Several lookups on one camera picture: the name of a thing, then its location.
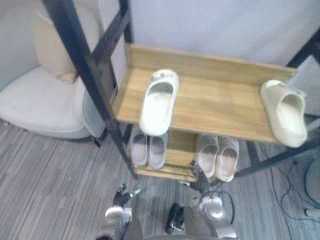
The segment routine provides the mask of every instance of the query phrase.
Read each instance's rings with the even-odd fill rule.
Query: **wooden shelf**
[[[190,162],[197,134],[276,143],[259,96],[270,79],[287,81],[294,68],[129,45],[124,79],[113,103],[116,118],[137,124],[149,78],[159,69],[178,73],[179,89],[162,169],[135,167],[141,175],[193,181]]]
[[[133,169],[141,175],[194,181],[190,163],[195,156],[197,135],[176,130],[170,130],[168,134],[165,165],[159,170],[150,166],[134,166]]]

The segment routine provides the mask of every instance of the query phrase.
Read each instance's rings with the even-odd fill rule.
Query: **white slipper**
[[[239,158],[238,140],[221,136],[218,139],[220,150],[216,156],[214,175],[224,182],[230,182],[235,177]]]
[[[143,166],[148,161],[148,141],[147,135],[134,126],[129,140],[129,154],[133,164]]]
[[[148,163],[153,169],[160,169],[165,165],[168,133],[161,136],[151,136],[149,144]]]
[[[308,132],[304,119],[305,94],[281,81],[266,81],[260,96],[274,137],[292,148],[300,147]]]
[[[139,120],[144,133],[160,136],[168,131],[178,88],[179,79],[174,71],[162,69],[152,74]]]
[[[219,151],[218,137],[201,134],[196,140],[195,160],[207,178],[215,173],[216,158]]]

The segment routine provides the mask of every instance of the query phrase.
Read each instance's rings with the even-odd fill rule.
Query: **white pillow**
[[[90,51],[93,51],[100,36],[96,17],[85,6],[77,4],[75,9]],[[39,63],[58,79],[72,84],[77,76],[76,68],[43,4],[34,11],[33,33]]]

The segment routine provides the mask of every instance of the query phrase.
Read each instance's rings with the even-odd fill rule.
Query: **white wall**
[[[132,0],[133,40],[286,65],[320,26],[320,0]]]
[[[0,91],[38,66],[32,28],[33,0],[0,2]]]

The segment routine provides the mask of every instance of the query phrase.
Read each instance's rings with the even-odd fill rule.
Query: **floor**
[[[284,150],[282,146],[257,144],[260,160]],[[246,143],[240,142],[238,168],[250,163]],[[280,165],[303,198],[305,169],[319,150],[311,150]],[[277,197],[288,188],[277,167],[272,169]],[[234,228],[242,240],[317,239],[320,224],[285,218],[272,188],[271,170],[236,178],[221,189],[231,193],[235,204]],[[146,237],[164,235],[164,223],[174,202],[191,206],[198,193],[165,178],[140,176],[133,180],[113,141],[108,137],[100,148],[87,140],[70,141],[24,131],[0,121],[0,240],[93,240],[104,213],[120,184],[143,188],[131,206],[140,217]],[[290,192],[285,210],[304,218],[309,207]],[[224,200],[228,213],[231,205]]]

